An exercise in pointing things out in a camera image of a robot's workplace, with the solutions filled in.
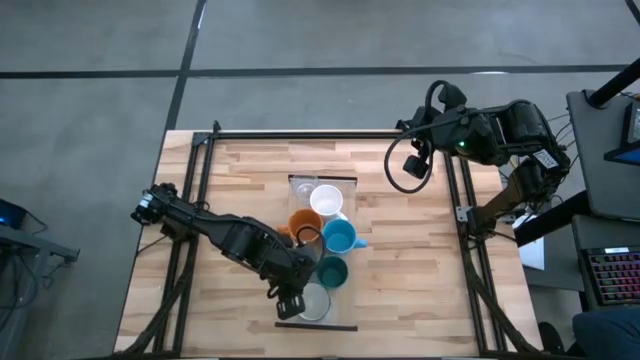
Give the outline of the black chair base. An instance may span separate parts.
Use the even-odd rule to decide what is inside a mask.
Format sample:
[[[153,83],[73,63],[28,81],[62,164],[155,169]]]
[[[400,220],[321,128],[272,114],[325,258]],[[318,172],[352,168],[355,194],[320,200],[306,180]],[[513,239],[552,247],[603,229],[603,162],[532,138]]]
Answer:
[[[539,322],[538,330],[543,349],[553,355],[565,355],[565,347],[556,328],[548,322]]]

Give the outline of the black pole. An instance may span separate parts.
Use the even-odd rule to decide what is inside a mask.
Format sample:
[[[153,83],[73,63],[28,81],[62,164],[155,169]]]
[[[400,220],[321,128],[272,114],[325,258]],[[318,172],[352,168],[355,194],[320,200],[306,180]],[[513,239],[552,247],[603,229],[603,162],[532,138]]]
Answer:
[[[619,92],[640,79],[640,58],[625,67],[598,90],[586,96],[587,103],[594,108],[602,108]]]

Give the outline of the clear glass cup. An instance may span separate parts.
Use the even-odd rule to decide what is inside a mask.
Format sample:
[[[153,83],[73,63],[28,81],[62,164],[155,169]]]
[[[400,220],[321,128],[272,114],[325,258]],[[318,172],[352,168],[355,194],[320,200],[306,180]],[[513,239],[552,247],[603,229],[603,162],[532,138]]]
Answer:
[[[291,175],[289,183],[296,198],[304,204],[308,204],[312,192],[318,187],[319,178],[314,175]]]

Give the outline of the person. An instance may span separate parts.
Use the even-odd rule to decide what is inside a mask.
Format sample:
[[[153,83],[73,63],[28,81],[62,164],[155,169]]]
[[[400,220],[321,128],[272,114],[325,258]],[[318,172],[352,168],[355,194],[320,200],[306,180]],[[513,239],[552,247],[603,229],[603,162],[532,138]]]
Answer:
[[[588,360],[640,360],[640,308],[583,312],[572,329]]]

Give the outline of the grey side stand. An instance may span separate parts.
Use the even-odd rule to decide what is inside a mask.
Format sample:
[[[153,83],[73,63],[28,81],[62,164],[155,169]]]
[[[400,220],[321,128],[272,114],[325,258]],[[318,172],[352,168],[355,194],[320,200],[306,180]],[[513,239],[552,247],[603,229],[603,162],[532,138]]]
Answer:
[[[7,317],[0,320],[0,360],[9,360],[22,335],[27,310],[41,289],[49,258],[58,256],[64,263],[76,262],[80,250],[6,226],[0,226],[0,244],[16,247],[16,261],[22,264],[27,273],[26,287],[17,296],[16,303],[0,305],[0,311],[8,311]]]

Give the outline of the green cup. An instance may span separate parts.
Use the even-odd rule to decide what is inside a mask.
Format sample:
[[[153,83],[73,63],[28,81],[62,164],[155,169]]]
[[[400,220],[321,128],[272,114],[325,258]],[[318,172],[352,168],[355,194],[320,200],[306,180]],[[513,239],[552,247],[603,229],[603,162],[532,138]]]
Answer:
[[[335,289],[342,286],[349,276],[347,263],[337,256],[325,257],[316,268],[316,276],[325,288]]]

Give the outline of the light blue mug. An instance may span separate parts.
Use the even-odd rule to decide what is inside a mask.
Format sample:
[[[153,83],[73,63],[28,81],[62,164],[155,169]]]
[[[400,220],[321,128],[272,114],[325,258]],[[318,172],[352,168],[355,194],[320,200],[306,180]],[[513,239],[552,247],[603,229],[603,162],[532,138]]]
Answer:
[[[358,237],[355,227],[347,220],[329,221],[322,232],[327,249],[336,254],[347,254],[354,249],[366,248],[368,242]]]

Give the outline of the blue-lit device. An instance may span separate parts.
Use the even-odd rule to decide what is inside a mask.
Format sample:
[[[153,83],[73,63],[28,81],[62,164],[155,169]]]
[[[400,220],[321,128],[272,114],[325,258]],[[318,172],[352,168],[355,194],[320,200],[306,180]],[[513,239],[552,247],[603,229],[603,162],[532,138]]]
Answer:
[[[0,199],[0,225],[15,230],[33,228],[40,221],[25,208]]]

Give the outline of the laptop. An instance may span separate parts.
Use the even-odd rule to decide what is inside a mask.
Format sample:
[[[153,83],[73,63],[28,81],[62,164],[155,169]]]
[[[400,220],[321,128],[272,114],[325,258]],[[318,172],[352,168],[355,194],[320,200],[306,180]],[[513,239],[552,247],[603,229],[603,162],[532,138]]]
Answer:
[[[640,166],[640,99],[634,97],[625,108],[620,145],[604,154],[609,162]]]

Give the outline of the black aluminium table frame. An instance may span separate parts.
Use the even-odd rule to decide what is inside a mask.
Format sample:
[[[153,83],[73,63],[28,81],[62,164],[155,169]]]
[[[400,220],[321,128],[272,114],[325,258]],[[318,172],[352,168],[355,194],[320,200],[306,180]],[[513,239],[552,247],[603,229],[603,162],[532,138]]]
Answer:
[[[289,216],[292,174],[357,179],[355,252],[358,330],[280,328],[267,284],[227,260],[207,241],[198,245],[181,352],[186,357],[394,358],[474,356],[478,345],[454,223],[448,172],[435,163],[428,186],[397,192],[382,162],[391,137],[224,131],[212,145],[193,146],[196,131],[164,139],[157,180],[182,185],[193,176],[214,212],[255,217],[271,226]],[[400,144],[390,156],[397,181],[411,186]]]

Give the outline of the low grey desk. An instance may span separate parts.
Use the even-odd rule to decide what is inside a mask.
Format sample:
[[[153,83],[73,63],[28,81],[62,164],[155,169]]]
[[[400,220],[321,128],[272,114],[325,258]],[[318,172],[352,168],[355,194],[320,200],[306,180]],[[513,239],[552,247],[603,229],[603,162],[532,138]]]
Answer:
[[[601,311],[618,308],[640,308],[640,305],[601,306],[586,274],[582,250],[591,248],[640,246],[640,223],[604,220],[589,216],[575,216],[571,224],[578,257],[583,290],[580,292],[582,310]]]

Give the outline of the white box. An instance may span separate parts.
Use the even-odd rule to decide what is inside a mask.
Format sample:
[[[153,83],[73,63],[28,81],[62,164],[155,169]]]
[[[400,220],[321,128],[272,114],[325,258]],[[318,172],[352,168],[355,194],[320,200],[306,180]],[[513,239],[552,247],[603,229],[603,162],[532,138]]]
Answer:
[[[524,222],[535,218],[536,215],[525,213],[515,220],[512,227],[516,230]],[[545,270],[545,249],[543,237],[526,245],[520,246],[518,251],[523,266],[540,271]]]

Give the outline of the blue white floral mug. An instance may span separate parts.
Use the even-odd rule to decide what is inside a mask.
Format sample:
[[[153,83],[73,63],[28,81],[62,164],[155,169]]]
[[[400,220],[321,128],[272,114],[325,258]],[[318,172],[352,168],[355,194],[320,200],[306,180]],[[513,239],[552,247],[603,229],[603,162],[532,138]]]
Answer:
[[[320,321],[331,308],[331,297],[328,290],[314,282],[308,283],[303,291],[305,310],[299,317],[306,321]]]

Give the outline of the backlit keyboard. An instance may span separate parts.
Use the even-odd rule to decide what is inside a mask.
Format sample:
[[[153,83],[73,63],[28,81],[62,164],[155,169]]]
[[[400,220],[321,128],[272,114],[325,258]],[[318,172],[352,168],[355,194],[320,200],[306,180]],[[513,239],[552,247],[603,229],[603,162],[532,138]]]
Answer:
[[[583,249],[582,254],[599,305],[640,305],[640,246]]]

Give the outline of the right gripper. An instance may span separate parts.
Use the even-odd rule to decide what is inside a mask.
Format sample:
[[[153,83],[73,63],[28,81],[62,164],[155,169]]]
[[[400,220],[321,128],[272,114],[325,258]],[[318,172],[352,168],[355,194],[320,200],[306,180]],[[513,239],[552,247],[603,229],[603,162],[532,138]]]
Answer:
[[[425,179],[431,169],[429,162],[432,150],[467,160],[500,159],[494,121],[486,115],[469,114],[467,110],[460,113],[454,109],[467,103],[466,95],[458,86],[443,82],[438,101],[444,106],[445,112],[433,107],[418,107],[412,119],[399,121],[399,129],[403,132],[431,125],[431,128],[411,135],[413,141],[418,141],[411,143],[417,154],[407,157],[403,165],[406,173],[417,179]]]

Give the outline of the black desk bar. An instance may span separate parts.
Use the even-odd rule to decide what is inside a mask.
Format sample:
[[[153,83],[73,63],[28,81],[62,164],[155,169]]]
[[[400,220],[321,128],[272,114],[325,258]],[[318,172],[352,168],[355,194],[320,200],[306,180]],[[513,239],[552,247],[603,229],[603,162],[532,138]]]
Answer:
[[[568,225],[574,215],[590,213],[587,191],[582,191],[535,219],[523,222],[514,230],[515,243],[518,247],[525,246]]]

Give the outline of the orange mug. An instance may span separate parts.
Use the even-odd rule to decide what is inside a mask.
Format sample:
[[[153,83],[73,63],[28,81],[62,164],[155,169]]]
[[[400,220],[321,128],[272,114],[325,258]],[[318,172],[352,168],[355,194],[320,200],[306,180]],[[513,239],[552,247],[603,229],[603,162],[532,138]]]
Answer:
[[[296,245],[306,245],[315,242],[324,227],[324,219],[311,208],[295,211],[286,225],[280,225],[276,230],[280,234],[289,236]]]

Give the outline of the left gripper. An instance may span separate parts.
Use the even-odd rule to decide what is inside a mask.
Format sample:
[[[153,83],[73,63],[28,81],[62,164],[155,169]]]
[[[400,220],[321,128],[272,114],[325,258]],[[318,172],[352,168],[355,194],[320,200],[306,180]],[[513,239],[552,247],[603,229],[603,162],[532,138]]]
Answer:
[[[301,295],[319,262],[318,253],[311,247],[271,249],[260,262],[261,280],[269,284],[267,297],[279,297],[276,303],[280,320],[295,317],[306,310]]]

